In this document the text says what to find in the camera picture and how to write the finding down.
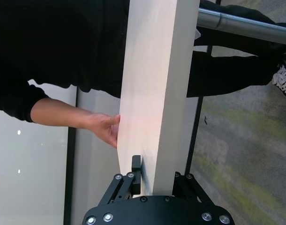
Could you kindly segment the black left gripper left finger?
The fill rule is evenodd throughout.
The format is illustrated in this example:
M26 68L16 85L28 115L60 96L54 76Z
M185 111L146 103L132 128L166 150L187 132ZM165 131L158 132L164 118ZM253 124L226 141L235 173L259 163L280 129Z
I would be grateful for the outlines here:
M141 193L141 156L132 157L131 171L125 176L116 174L109 186L110 199L108 203L129 200Z

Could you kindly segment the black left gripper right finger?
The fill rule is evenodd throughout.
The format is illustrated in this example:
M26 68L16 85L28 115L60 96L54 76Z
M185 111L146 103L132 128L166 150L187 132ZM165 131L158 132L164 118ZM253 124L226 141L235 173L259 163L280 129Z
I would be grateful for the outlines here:
M212 204L212 200L191 174L175 172L172 195L196 203Z

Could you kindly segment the person's right hand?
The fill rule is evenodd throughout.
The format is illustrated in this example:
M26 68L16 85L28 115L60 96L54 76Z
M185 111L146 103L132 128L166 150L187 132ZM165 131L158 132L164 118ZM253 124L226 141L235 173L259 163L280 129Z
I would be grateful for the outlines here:
M109 116L102 113L93 113L88 116L87 129L92 131L105 143L117 148L117 138L120 115Z

